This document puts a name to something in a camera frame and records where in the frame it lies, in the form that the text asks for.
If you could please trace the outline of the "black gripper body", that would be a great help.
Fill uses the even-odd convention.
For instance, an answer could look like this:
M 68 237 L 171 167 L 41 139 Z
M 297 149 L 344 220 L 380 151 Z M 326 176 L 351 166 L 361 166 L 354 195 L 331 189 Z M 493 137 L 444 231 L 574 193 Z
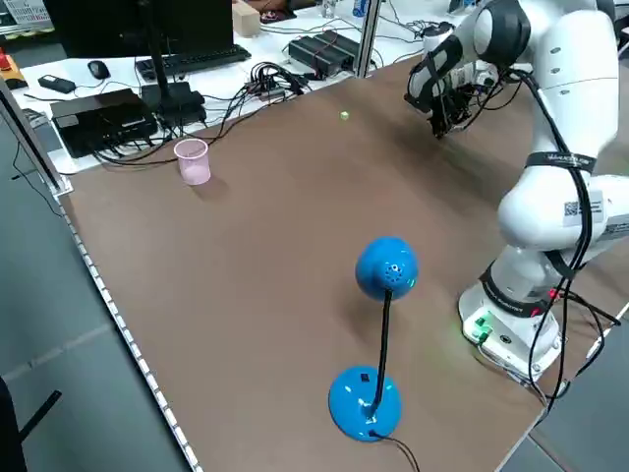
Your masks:
M 440 97 L 446 127 L 460 125 L 471 117 L 471 97 L 464 91 L 451 89 Z

